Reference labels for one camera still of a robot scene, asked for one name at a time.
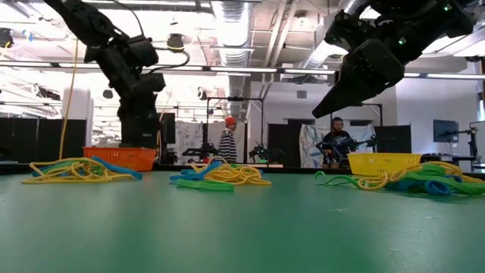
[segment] striped shirt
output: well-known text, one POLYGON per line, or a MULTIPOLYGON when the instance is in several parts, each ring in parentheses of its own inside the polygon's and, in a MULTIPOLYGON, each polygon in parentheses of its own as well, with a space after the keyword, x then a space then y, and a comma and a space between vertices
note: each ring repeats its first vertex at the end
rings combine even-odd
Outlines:
POLYGON ((235 163, 237 160, 234 134, 227 128, 222 131, 221 141, 219 142, 219 156, 226 159, 229 163, 235 163))

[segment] orange basket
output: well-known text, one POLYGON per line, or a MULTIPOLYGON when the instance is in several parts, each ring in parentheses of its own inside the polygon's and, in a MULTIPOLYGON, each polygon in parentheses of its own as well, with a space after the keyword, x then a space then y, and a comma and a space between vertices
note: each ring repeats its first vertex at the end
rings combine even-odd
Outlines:
POLYGON ((151 171, 157 150, 144 148, 83 147, 84 157, 97 156, 107 163, 134 171, 151 171))

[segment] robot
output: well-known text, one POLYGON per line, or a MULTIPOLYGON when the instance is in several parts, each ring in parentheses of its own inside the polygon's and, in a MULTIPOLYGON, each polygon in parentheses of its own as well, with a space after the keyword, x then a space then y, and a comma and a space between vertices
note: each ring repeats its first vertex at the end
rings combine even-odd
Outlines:
POLYGON ((472 0, 350 0, 335 16, 325 42, 349 53, 338 80, 312 114, 316 118, 363 102, 396 85, 405 66, 421 56, 432 42, 473 32, 464 8, 472 0), (368 7, 381 14, 376 20, 359 17, 368 7))
MULTIPOLYGON (((117 115, 122 128, 138 127, 130 130, 129 136, 122 136, 122 141, 143 146, 157 126, 155 93, 165 87, 162 74, 142 74, 143 67, 158 63, 152 40, 143 34, 130 38, 95 7, 80 0, 45 3, 87 45, 84 61, 97 62, 120 95, 117 115)), ((476 4, 474 0, 349 0, 325 37, 327 43, 349 53, 343 59, 338 81, 313 115, 320 118, 375 97, 397 84, 404 77, 404 67, 436 39, 472 33, 474 23, 464 9, 476 4), (361 20, 360 14, 368 7, 381 15, 376 20, 361 20)))

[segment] plastic basket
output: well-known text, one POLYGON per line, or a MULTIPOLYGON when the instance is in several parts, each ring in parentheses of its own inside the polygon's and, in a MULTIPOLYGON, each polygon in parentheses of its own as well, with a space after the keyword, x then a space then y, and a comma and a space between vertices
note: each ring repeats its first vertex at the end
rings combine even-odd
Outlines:
POLYGON ((156 150, 144 148, 97 148, 83 147, 84 156, 94 155, 107 163, 129 168, 134 171, 151 171, 156 150))
POLYGON ((353 153, 349 154, 353 174, 377 176, 391 171, 418 165, 421 155, 401 153, 353 153))

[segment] yellow rope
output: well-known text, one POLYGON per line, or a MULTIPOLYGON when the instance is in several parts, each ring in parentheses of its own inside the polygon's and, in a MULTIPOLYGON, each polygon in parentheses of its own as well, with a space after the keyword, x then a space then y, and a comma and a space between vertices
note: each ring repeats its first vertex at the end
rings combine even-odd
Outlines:
MULTIPOLYGON (((270 186, 271 182, 261 179, 261 173, 257 168, 248 166, 237 166, 232 167, 229 165, 224 158, 220 156, 215 156, 211 158, 207 164, 209 166, 214 160, 220 160, 223 162, 222 166, 214 169, 205 175, 206 180, 212 180, 217 182, 225 182, 234 184, 234 186, 241 186, 244 184, 253 184, 259 186, 270 186)), ((191 165, 196 172, 204 171, 207 166, 203 168, 198 168, 194 164, 191 165)))
MULTIPOLYGON (((439 165, 445 168, 446 174, 459 176, 464 182, 485 183, 485 181, 481 179, 463 175, 463 171, 460 169, 460 167, 453 164, 446 162, 426 162, 425 164, 439 165)), ((363 190, 379 190, 384 188, 388 183, 394 183, 403 179, 409 171, 420 171, 422 167, 423 164, 419 164, 405 168, 401 171, 385 173, 379 177, 363 177, 357 181, 357 185, 363 190)))
POLYGON ((73 76, 70 79, 70 89, 69 89, 69 98, 67 99, 66 116, 64 117, 64 123, 62 124, 61 148, 59 148, 59 159, 62 159, 62 151, 64 150, 64 136, 66 135, 67 119, 69 118, 70 99, 72 99, 73 90, 74 90, 74 78, 76 76, 76 69, 77 69, 78 48, 79 48, 79 39, 76 39, 76 49, 75 49, 75 52, 74 52, 73 76))
POLYGON ((22 184, 105 183, 117 179, 133 178, 131 174, 117 174, 109 171, 103 164, 90 158, 66 158, 54 162, 32 162, 30 167, 39 176, 22 180, 22 184), (53 168, 47 172, 41 171, 37 167, 71 161, 74 162, 71 165, 53 168), (102 174, 96 174, 96 169, 100 170, 102 174))

